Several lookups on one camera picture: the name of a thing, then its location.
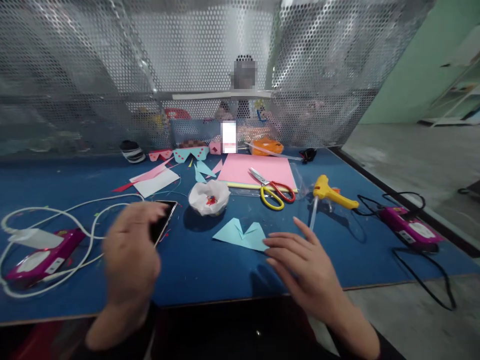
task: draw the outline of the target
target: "concrete floor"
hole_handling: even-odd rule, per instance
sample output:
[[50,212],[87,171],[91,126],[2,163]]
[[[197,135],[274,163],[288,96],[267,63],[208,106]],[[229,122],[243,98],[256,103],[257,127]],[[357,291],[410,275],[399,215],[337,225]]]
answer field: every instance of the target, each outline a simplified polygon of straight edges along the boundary
[[[417,283],[350,290],[365,317],[408,360],[476,360],[480,354],[480,276],[451,278],[456,311],[440,307]],[[449,304],[444,281],[427,286]],[[326,327],[309,318],[317,341],[336,353]]]
[[480,200],[457,193],[480,180],[480,126],[364,124],[342,149],[392,189],[420,193],[431,215],[480,249]]

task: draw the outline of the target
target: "glue gun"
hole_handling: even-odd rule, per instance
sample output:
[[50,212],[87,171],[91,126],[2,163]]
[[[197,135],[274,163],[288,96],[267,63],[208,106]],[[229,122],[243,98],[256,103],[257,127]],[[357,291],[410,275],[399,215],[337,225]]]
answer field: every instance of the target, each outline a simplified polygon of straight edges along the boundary
[[326,175],[320,175],[316,180],[315,188],[313,189],[313,196],[318,197],[320,200],[325,198],[330,199],[349,210],[359,207],[358,201],[347,199],[345,196],[342,196],[333,190],[329,186],[329,178]]

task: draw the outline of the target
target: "red-handled scissors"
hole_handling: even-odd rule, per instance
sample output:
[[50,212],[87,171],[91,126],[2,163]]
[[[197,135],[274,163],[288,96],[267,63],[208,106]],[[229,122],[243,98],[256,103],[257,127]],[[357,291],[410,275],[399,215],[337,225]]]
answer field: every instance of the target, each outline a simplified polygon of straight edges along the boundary
[[[294,191],[292,190],[291,187],[289,187],[285,184],[282,184],[280,182],[265,180],[265,178],[262,175],[260,175],[260,173],[252,167],[250,168],[250,172],[255,177],[255,179],[257,179],[261,183],[261,187],[260,187],[261,200],[270,209],[272,209],[272,210],[282,210],[285,207],[285,203],[283,201],[285,201],[287,203],[293,203],[295,201],[295,193],[294,193]],[[275,191],[278,193],[278,196],[272,190],[270,190],[267,186],[271,186],[272,188],[274,188]],[[290,198],[286,197],[284,195],[284,193],[280,191],[279,187],[287,189],[288,192],[290,193],[291,197]],[[274,198],[280,205],[279,206],[274,206],[271,203],[269,203],[267,201],[267,199],[265,198],[265,191],[267,193],[269,193],[270,196],[272,198]]]

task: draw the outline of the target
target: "phone screen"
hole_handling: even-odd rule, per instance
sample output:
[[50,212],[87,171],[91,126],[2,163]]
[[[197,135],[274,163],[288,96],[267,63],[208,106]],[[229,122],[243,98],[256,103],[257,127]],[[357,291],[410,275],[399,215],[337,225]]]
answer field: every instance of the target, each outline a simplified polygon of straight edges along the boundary
[[167,226],[174,214],[175,208],[178,205],[176,201],[157,201],[158,203],[164,203],[168,205],[168,209],[166,210],[165,217],[162,217],[156,223],[150,225],[150,240],[157,246],[162,236],[167,231]]

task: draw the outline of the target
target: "blue table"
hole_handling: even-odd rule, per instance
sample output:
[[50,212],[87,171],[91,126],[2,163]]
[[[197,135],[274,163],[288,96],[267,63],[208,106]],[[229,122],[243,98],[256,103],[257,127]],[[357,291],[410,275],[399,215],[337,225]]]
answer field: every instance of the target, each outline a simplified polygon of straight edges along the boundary
[[[209,155],[205,163],[213,168],[220,158]],[[266,264],[263,253],[213,240],[212,235],[234,217],[240,219],[244,230],[252,222],[259,222],[265,234],[272,231],[298,233],[292,217],[297,216],[308,224],[311,212],[310,198],[302,191],[308,187],[311,190],[321,174],[326,174],[330,185],[340,188],[341,193],[350,199],[362,194],[380,203],[385,202],[378,187],[327,149],[319,150],[314,162],[307,165],[299,161],[290,163],[300,186],[299,200],[286,204],[284,210],[277,212],[266,208],[258,196],[233,194],[226,211],[217,218],[201,218],[188,207],[186,195],[195,184],[194,168],[188,168],[189,162],[174,168],[181,176],[181,183],[171,184],[164,191],[179,185],[175,191],[184,195],[170,193],[154,197],[154,200],[176,200],[182,205],[172,218],[169,236],[158,246],[162,271],[153,295],[155,303],[175,306],[285,294],[286,288]],[[113,189],[158,164],[147,160],[131,165],[121,156],[2,164],[0,218],[25,207],[67,209],[87,200],[116,195],[111,192]],[[126,193],[129,192],[134,194],[136,191],[130,188]],[[132,196],[96,202],[76,209],[72,214],[90,230],[94,215],[108,205],[134,201],[137,198]],[[99,221],[96,235],[106,233],[120,210],[120,206],[113,209]],[[9,225],[17,229],[26,228],[51,214],[46,211],[26,212],[14,217]],[[53,232],[74,227],[71,220],[60,216],[43,228]],[[320,206],[314,230],[344,288],[413,280],[390,251],[390,248],[402,246],[402,243],[378,219],[354,215],[340,206],[329,213]],[[5,248],[7,238],[8,235],[0,231],[0,250]],[[73,254],[71,266],[82,257],[87,245],[88,240],[85,239]],[[92,256],[97,256],[100,251],[100,241],[96,240]],[[31,252],[31,249],[16,246],[3,264],[2,274],[5,275]],[[438,270],[420,256],[402,256],[422,279],[441,277]],[[450,276],[479,273],[480,268],[447,241],[440,245],[440,252],[434,259]],[[98,313],[105,302],[104,262],[100,260],[78,271],[65,284],[37,297],[13,299],[0,291],[0,323],[88,316]]]

